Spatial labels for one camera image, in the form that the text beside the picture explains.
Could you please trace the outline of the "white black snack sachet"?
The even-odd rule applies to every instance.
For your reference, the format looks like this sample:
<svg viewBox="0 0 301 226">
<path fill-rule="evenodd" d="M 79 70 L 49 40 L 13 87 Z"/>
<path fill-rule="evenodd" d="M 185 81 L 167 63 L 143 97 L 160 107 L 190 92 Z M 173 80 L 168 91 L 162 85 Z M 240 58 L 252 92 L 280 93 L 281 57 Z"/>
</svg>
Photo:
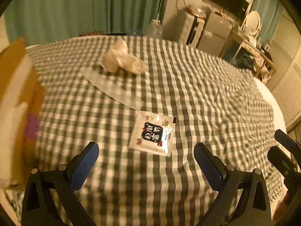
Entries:
<svg viewBox="0 0 301 226">
<path fill-rule="evenodd" d="M 129 148 L 169 157 L 175 145 L 177 118 L 147 111 L 137 111 Z"/>
</svg>

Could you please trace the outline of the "clear plastic packet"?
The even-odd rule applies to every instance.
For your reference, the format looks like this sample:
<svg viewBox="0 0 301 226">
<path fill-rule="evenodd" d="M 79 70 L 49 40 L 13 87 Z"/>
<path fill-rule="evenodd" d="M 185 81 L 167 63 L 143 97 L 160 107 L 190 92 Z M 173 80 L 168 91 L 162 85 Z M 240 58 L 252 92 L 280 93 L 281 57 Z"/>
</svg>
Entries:
<svg viewBox="0 0 301 226">
<path fill-rule="evenodd" d="M 80 69 L 83 75 L 94 87 L 104 94 L 113 98 L 117 102 L 137 111 L 141 110 L 143 101 L 140 100 L 135 94 L 126 91 L 114 84 L 112 81 L 107 80 L 104 76 L 98 74 L 92 68 L 82 67 Z"/>
</svg>

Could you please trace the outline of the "white cloth toy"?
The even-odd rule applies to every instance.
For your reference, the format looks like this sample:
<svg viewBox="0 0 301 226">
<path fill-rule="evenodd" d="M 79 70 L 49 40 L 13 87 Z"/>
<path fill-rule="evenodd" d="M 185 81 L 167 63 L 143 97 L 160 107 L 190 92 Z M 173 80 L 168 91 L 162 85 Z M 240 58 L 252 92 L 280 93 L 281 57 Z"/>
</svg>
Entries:
<svg viewBox="0 0 301 226">
<path fill-rule="evenodd" d="M 104 67 L 109 73 L 117 73 L 121 68 L 134 75 L 140 75 L 146 70 L 143 60 L 128 52 L 128 45 L 118 37 L 104 56 Z"/>
</svg>

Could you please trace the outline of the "white vanity desk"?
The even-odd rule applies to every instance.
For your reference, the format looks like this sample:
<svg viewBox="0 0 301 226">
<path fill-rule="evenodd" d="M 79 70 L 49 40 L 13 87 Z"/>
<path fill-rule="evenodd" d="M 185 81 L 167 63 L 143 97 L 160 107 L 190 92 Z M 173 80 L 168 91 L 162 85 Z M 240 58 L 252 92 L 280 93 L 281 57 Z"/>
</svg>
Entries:
<svg viewBox="0 0 301 226">
<path fill-rule="evenodd" d="M 262 65 L 259 67 L 258 70 L 255 71 L 255 77 L 258 77 L 259 74 L 261 73 L 263 67 L 267 64 L 270 66 L 270 68 L 273 70 L 273 73 L 277 72 L 277 67 L 273 63 L 272 60 L 270 60 L 261 50 L 256 48 L 254 45 L 252 45 L 248 40 L 245 39 L 244 35 L 239 32 L 238 30 L 232 29 L 228 38 L 226 39 L 224 46 L 222 48 L 222 51 L 219 54 L 220 58 L 224 57 L 224 54 L 228 49 L 231 48 L 233 43 L 237 43 L 238 49 L 236 50 L 235 54 L 233 55 L 231 59 L 231 63 L 234 61 L 234 59 L 237 57 L 239 51 L 243 48 L 245 49 L 248 53 L 250 53 L 252 56 L 255 58 L 259 58 L 263 60 Z"/>
</svg>

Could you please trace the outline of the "brown cardboard box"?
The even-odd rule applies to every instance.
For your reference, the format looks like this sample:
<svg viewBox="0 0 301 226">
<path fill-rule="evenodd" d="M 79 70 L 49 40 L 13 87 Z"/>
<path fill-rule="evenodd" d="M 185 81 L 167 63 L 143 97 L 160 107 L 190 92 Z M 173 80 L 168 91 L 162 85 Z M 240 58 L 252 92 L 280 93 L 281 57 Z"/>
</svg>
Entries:
<svg viewBox="0 0 301 226">
<path fill-rule="evenodd" d="M 23 38 L 1 51 L 1 188 L 27 184 L 37 166 L 36 139 L 45 89 Z"/>
</svg>

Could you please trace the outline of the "white oval mirror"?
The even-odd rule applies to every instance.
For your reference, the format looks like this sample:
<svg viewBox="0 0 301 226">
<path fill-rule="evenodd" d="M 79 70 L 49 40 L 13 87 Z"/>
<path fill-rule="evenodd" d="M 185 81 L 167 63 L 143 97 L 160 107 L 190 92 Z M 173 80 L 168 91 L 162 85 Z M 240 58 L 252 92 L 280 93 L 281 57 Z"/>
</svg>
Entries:
<svg viewBox="0 0 301 226">
<path fill-rule="evenodd" d="M 261 29 L 261 18 L 257 11 L 251 11 L 246 17 L 245 26 L 249 28 L 249 35 L 255 36 Z"/>
</svg>

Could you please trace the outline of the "checkered gray white cloth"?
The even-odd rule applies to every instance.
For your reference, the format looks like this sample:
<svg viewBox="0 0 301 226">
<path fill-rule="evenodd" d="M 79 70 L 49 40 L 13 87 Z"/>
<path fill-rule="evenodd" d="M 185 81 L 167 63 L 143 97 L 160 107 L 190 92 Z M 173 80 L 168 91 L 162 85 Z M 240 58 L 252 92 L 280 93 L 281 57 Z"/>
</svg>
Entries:
<svg viewBox="0 0 301 226">
<path fill-rule="evenodd" d="M 143 60 L 139 76 L 103 68 L 113 36 L 72 38 L 27 50 L 47 92 L 40 112 L 39 168 L 69 162 L 90 141 L 100 155 L 76 193 L 97 225 L 195 225 L 215 199 L 193 157 L 202 142 L 225 164 L 263 172 L 270 202 L 282 194 L 280 173 L 267 159 L 274 139 L 270 91 L 248 70 L 166 40 L 125 37 Z M 81 75 L 92 68 L 135 97 L 143 111 L 176 118 L 170 156 L 129 147 L 135 111 Z"/>
</svg>

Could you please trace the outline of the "silver small fridge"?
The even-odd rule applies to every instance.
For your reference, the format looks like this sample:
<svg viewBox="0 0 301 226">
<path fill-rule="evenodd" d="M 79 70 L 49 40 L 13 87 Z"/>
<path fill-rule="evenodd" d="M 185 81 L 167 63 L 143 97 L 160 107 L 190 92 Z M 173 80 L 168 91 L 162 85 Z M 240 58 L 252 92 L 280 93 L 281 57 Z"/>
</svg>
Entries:
<svg viewBox="0 0 301 226">
<path fill-rule="evenodd" d="M 232 27 L 233 23 L 231 20 L 208 9 L 197 49 L 219 56 Z"/>
</svg>

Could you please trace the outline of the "white suitcase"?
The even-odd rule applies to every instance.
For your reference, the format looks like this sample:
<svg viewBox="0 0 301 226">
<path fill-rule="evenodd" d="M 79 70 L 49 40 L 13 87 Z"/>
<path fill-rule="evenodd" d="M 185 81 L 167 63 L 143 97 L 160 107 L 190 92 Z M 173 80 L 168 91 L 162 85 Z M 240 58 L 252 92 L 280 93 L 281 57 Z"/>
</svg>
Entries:
<svg viewBox="0 0 301 226">
<path fill-rule="evenodd" d="M 172 40 L 191 47 L 197 47 L 205 20 L 184 11 L 178 11 Z"/>
</svg>

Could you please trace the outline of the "clear water bottle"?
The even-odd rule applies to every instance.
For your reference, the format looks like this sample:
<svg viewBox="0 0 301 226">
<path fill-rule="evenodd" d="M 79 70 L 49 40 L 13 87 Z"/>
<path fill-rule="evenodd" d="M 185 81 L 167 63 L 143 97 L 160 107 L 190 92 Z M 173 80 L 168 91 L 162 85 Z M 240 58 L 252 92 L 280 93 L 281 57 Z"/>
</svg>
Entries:
<svg viewBox="0 0 301 226">
<path fill-rule="evenodd" d="M 149 38 L 162 39 L 163 28 L 161 22 L 157 19 L 153 19 L 146 28 L 144 35 Z"/>
</svg>

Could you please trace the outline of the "green curtain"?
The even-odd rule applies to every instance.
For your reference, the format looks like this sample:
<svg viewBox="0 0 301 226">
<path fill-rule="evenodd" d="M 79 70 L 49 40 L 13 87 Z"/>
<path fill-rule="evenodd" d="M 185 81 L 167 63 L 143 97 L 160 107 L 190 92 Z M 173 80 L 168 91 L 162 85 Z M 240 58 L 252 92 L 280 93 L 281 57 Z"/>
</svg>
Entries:
<svg viewBox="0 0 301 226">
<path fill-rule="evenodd" d="M 12 0 L 4 12 L 8 40 L 46 44 L 101 31 L 141 34 L 163 19 L 167 0 Z"/>
</svg>

